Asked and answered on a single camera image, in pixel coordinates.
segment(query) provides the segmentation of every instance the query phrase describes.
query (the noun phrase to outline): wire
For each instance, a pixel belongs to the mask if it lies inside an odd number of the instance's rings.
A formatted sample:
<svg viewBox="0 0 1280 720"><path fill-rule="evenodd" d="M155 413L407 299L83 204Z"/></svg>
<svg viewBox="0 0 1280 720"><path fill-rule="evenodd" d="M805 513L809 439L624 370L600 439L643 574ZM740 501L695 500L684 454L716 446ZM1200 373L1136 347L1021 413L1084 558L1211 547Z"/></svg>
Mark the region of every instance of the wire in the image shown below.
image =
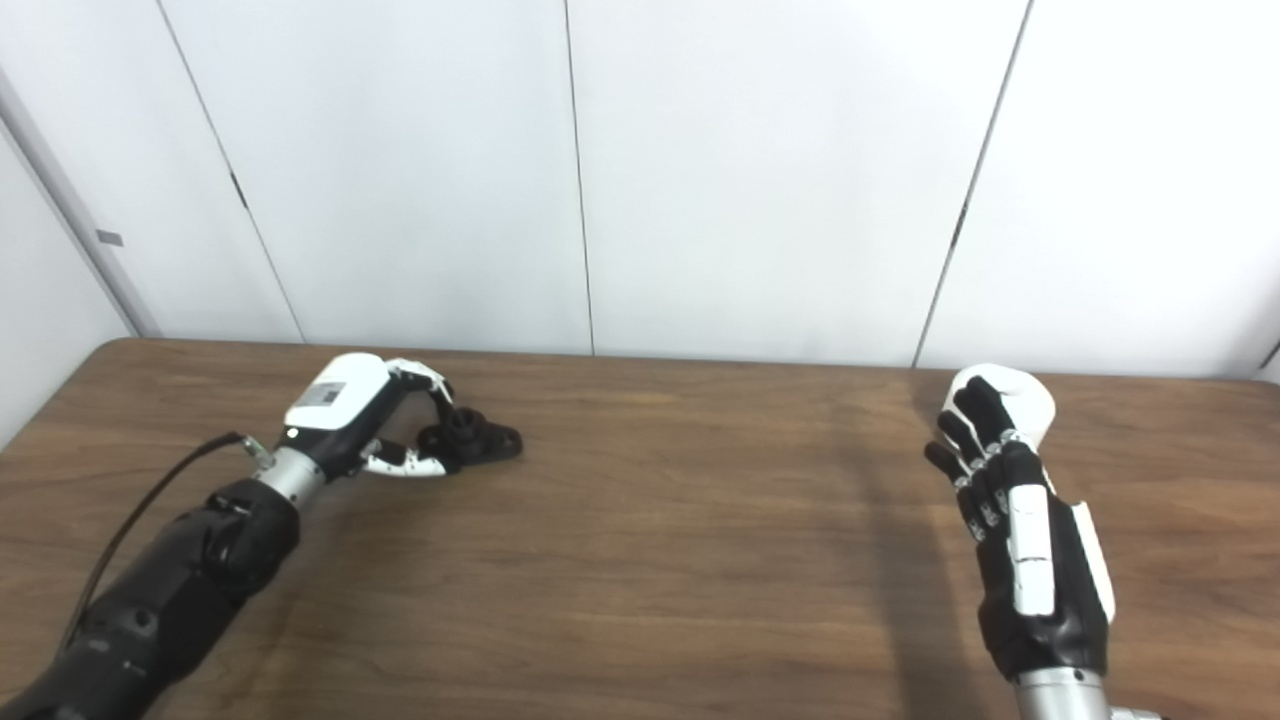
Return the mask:
<svg viewBox="0 0 1280 720"><path fill-rule="evenodd" d="M129 512L129 516L124 519L124 523L122 523L120 528L115 530L114 536L111 536L106 547L102 548L102 555L99 556L93 569L90 570L88 579L84 580L84 589L81 591L79 600L76 601L76 609L72 611L72 619L67 624L67 630L63 632L63 639L58 643L58 655L61 655L72 644L77 630L79 630L81 623L84 621L84 609L88 607L90 601L93 598L93 591L97 589L97 583L102 579L102 573L106 571L108 564L111 562L111 556L115 555L115 551L120 547L124 537L129 534L129 530L133 529L133 524L138 521L138 518L141 518L143 512L146 512L147 507L151 506L151 502L155 501L155 498L164 492L164 488L169 487L169 483L186 470L188 465L215 450L243 441L244 436L239 433L227 433L205 442L200 447L188 452L186 457L179 460L177 465L165 473L165 475L160 478L160 480L156 482L150 491L147 491L147 495L142 496L142 500L138 501L133 512Z"/></svg>

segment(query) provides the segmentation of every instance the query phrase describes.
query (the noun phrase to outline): white label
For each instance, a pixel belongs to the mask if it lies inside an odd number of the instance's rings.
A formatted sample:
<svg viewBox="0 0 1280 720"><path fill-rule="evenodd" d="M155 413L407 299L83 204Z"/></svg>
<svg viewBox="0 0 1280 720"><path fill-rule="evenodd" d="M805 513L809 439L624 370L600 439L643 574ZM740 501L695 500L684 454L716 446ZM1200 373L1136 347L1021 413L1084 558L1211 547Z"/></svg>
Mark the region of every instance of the white label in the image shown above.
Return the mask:
<svg viewBox="0 0 1280 720"><path fill-rule="evenodd" d="M342 395L342 388L347 383L315 383L308 387L302 397L293 404L294 407L329 407Z"/></svg>

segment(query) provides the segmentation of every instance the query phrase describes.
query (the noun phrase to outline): white wall panel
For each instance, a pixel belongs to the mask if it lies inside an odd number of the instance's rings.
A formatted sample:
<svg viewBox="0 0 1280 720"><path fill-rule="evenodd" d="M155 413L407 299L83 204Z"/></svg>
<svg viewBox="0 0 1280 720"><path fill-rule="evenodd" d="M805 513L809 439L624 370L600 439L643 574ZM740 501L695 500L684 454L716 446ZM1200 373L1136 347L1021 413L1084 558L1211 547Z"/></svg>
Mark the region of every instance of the white wall panel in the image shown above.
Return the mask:
<svg viewBox="0 0 1280 720"><path fill-rule="evenodd" d="M0 0L0 74L145 332L298 340L154 0Z"/></svg>
<svg viewBox="0 0 1280 720"><path fill-rule="evenodd" d="M0 126L0 448L124 322Z"/></svg>
<svg viewBox="0 0 1280 720"><path fill-rule="evenodd" d="M559 0L165 0L310 341L589 352Z"/></svg>
<svg viewBox="0 0 1280 720"><path fill-rule="evenodd" d="M909 364L1024 8L570 0L596 348Z"/></svg>
<svg viewBox="0 0 1280 720"><path fill-rule="evenodd" d="M1280 6L1041 1L922 364L1238 375L1280 337Z"/></svg>

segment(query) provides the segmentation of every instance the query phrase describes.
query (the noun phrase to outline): robotic arm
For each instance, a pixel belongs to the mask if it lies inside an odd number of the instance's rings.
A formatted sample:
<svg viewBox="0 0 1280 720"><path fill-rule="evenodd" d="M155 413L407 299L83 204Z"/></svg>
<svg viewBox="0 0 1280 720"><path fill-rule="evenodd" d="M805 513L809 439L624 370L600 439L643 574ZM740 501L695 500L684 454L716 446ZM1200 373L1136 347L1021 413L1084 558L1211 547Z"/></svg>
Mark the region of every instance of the robotic arm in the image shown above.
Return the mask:
<svg viewBox="0 0 1280 720"><path fill-rule="evenodd" d="M379 439L392 411L426 392L439 424L417 448ZM396 477L458 473L515 457L520 433L454 407L443 375L411 360L339 355L284 418L274 452L247 441L259 471L215 491L169 524L86 609L52 665L0 720L133 720L189 675L250 597L298 544L302 509L361 470Z"/></svg>
<svg viewBox="0 0 1280 720"><path fill-rule="evenodd" d="M938 415L950 447L924 448L978 543L983 642L1023 720L1160 720L1107 703L1115 594L1088 506L1062 502L1037 455L1053 413L1032 375L979 365Z"/></svg>

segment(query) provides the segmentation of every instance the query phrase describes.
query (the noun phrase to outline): brown wood tabletop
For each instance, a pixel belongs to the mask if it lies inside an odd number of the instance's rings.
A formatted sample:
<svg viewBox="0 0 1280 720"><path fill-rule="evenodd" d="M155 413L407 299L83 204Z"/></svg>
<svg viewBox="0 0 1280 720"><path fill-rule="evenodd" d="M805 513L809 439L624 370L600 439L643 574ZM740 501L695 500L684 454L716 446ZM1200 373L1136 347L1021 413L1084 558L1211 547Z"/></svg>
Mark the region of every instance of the brown wood tabletop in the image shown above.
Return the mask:
<svg viewBox="0 0 1280 720"><path fill-rule="evenodd" d="M225 430L274 441L340 351L128 340L77 372L0 454L0 696L44 667L159 475ZM920 457L948 373L381 354L448 375L525 455L332 486L154 717L1016 717L972 542ZM1043 379L1046 464L1089 501L1119 596L1111 701L1275 717L1280 387ZM234 450L192 466L113 568L248 470Z"/></svg>

